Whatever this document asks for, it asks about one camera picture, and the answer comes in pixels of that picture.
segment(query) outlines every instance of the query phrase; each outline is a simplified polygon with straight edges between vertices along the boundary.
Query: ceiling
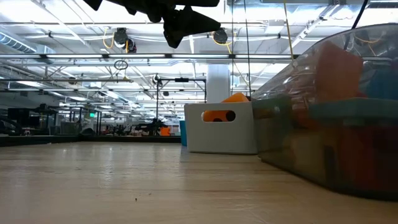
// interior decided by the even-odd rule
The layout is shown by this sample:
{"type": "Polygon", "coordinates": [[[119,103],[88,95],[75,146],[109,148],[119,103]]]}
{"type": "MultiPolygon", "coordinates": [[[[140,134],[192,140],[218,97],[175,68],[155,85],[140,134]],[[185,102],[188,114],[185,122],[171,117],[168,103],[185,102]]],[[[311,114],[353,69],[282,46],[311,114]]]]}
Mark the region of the ceiling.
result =
{"type": "MultiPolygon", "coordinates": [[[[262,2],[265,1],[246,0],[246,13],[242,0],[235,0],[233,4],[232,0],[221,0],[217,7],[212,8],[194,7],[194,10],[221,22],[229,36],[228,47],[216,44],[209,33],[186,37],[177,49],[173,49],[164,39],[162,23],[150,23],[147,16],[141,13],[129,15],[123,7],[107,1],[102,3],[98,11],[94,11],[82,0],[0,0],[0,32],[7,33],[28,46],[46,46],[47,50],[53,50],[50,53],[56,54],[123,54],[123,50],[115,45],[108,47],[116,28],[125,27],[129,37],[136,43],[137,54],[289,55],[283,1],[271,0],[266,1],[267,4],[262,2]]],[[[293,53],[302,54],[317,41],[350,29],[362,2],[287,0],[293,53]]],[[[397,22],[397,6],[398,1],[370,1],[358,27],[397,22]]],[[[21,52],[0,44],[0,54],[21,52]]],[[[233,70],[235,82],[239,80],[233,91],[249,94],[249,68],[250,86],[256,90],[290,63],[286,58],[257,58],[248,64],[247,59],[233,62],[228,58],[221,60],[211,55],[206,58],[186,56],[149,59],[143,56],[125,59],[128,68],[118,71],[114,63],[120,59],[70,58],[53,58],[51,63],[28,58],[0,59],[0,77],[29,79],[34,83],[14,82],[7,88],[51,89],[51,94],[64,102],[80,104],[89,101],[97,103],[96,107],[105,113],[123,116],[132,113],[136,119],[145,120],[153,117],[152,110],[156,107],[156,87],[152,81],[155,75],[160,78],[206,78],[208,64],[227,64],[233,70]],[[67,82],[41,81],[71,77],[98,79],[100,82],[78,82],[71,85],[67,82]],[[114,91],[98,93],[93,90],[97,88],[94,87],[96,85],[114,91]],[[79,98],[65,99],[66,96],[79,98]]],[[[167,90],[169,95],[160,93],[163,104],[159,114],[167,116],[169,120],[171,116],[175,119],[183,116],[185,103],[201,102],[204,99],[201,88],[204,88],[201,83],[169,82],[162,89],[167,90]]]]}

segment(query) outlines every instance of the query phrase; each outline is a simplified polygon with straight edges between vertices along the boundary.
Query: blue bin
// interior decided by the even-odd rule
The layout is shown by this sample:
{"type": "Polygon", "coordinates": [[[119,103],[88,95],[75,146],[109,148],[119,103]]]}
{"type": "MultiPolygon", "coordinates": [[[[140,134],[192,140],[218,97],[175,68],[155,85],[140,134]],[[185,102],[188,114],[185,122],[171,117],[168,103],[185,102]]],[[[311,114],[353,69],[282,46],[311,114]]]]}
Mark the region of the blue bin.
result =
{"type": "Polygon", "coordinates": [[[181,144],[187,146],[187,130],[185,129],[185,121],[180,121],[181,144]]]}

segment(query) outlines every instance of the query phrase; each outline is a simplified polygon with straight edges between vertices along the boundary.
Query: wooden table surface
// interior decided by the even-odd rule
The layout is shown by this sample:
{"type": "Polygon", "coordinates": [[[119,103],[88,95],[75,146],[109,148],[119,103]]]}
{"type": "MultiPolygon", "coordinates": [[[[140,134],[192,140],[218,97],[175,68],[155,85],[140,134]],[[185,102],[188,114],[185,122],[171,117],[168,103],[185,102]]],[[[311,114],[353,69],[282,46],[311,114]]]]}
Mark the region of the wooden table surface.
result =
{"type": "Polygon", "coordinates": [[[78,142],[0,147],[0,223],[398,223],[398,203],[336,194],[256,156],[78,142]]]}

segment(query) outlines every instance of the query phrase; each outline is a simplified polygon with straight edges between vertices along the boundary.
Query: clear plastic container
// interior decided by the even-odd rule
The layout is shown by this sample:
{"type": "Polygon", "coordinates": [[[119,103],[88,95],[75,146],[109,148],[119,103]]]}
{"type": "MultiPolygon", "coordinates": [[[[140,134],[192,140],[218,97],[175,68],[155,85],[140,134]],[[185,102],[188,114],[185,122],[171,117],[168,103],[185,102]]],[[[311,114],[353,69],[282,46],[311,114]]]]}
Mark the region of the clear plastic container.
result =
{"type": "Polygon", "coordinates": [[[316,43],[252,95],[260,158],[331,189],[398,199],[398,24],[316,43]]]}

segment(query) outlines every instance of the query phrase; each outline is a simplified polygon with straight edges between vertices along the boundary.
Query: white column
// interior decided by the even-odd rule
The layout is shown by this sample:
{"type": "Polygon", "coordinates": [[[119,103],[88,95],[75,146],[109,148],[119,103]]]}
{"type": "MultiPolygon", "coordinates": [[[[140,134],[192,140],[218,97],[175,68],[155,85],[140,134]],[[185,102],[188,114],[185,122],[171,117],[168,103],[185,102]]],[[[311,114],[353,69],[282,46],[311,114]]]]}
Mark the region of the white column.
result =
{"type": "Polygon", "coordinates": [[[231,95],[229,76],[228,65],[208,65],[207,103],[220,103],[231,95]]]}

